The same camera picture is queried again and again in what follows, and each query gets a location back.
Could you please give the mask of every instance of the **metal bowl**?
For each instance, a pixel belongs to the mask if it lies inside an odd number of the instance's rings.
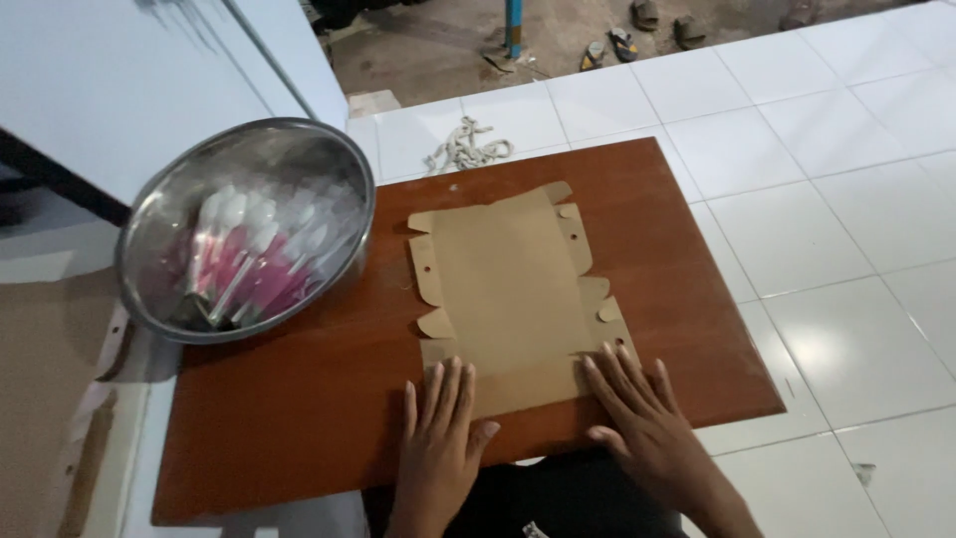
[[[249,174],[277,186],[295,186],[308,176],[331,176],[351,185],[362,202],[362,226],[333,276],[304,300],[254,325],[201,331],[171,320],[186,283],[190,238],[203,201]],[[199,143],[142,188],[119,235],[116,267],[120,296],[134,320],[170,340],[217,344],[239,340],[289,319],[364,266],[375,209],[375,183],[368,161],[344,133],[300,118],[270,118],[233,127]]]

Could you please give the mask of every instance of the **concrete floor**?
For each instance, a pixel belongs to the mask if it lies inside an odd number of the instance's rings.
[[[817,22],[828,22],[910,3],[907,0],[819,0]],[[604,65],[618,63],[606,32],[634,36],[642,58],[679,52],[673,20],[691,14],[707,43],[737,41],[777,31],[788,0],[657,0],[661,27],[644,33],[629,22],[630,0],[525,0],[525,50],[500,61],[504,1],[430,0],[415,6],[364,11],[351,27],[329,36],[336,76],[346,94],[392,90],[402,106],[514,86],[577,71],[584,49],[601,40]],[[485,52],[505,73],[482,58]]]

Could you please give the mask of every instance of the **flip-flop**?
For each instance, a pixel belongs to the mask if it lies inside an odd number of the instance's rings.
[[[581,71],[591,71],[601,67],[601,60],[604,58],[604,43],[592,41],[588,49],[584,51],[584,58],[581,59]]]
[[[793,0],[790,9],[780,17],[780,32],[810,26],[815,20],[815,0]]]
[[[683,17],[677,17],[674,21],[674,39],[677,41],[678,47],[689,51],[699,49],[704,44],[706,34],[704,34],[704,29],[701,28],[701,24],[694,20],[694,17],[684,15]]]
[[[614,45],[614,54],[621,63],[638,59],[638,48],[634,46],[631,34],[620,28],[612,28],[607,35],[611,38],[611,44]]]
[[[654,0],[634,0],[631,3],[631,24],[634,28],[654,32],[658,28],[659,20]]]

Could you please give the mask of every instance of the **brown wooden board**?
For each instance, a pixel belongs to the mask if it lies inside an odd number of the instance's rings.
[[[554,181],[580,208],[588,275],[610,279],[641,361],[665,361],[695,427],[785,411],[656,141],[590,147],[381,187],[358,283],[264,335],[188,347],[154,523],[393,481],[402,387],[423,379],[416,320],[433,309],[416,289],[408,216]],[[585,446],[609,418],[585,396],[497,420],[484,465]]]

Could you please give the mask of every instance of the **brown kraft paper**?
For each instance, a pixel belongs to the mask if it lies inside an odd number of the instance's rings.
[[[607,279],[584,277],[591,250],[571,194],[556,182],[487,206],[415,213],[408,226],[422,298],[424,367],[474,363],[474,418],[588,392],[576,365],[601,342],[633,349]]]

